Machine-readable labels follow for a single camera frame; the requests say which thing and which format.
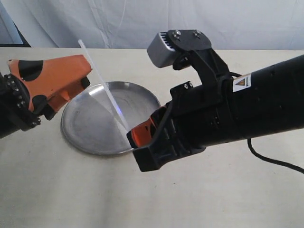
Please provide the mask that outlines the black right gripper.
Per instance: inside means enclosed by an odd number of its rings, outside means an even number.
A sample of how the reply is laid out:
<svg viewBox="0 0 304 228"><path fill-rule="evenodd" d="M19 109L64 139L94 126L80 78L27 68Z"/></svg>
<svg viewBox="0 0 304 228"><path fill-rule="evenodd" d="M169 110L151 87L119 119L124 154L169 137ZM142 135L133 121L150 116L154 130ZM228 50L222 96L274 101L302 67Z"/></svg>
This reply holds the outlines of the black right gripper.
<svg viewBox="0 0 304 228"><path fill-rule="evenodd" d="M231 76L214 86L186 82L171 89L152 140L133 149L140 171L158 170L209 146L303 128L303 56Z"/></svg>

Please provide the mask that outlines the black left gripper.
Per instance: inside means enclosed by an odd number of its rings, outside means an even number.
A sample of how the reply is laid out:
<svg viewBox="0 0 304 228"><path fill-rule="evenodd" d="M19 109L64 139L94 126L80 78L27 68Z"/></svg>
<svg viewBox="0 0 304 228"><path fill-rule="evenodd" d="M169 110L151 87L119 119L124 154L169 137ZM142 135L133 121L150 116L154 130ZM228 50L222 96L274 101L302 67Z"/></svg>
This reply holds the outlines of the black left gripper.
<svg viewBox="0 0 304 228"><path fill-rule="evenodd" d="M12 59L8 66L11 73L0 76L1 138L41 125L44 108L57 113L90 85L86 76L92 68L83 55Z"/></svg>

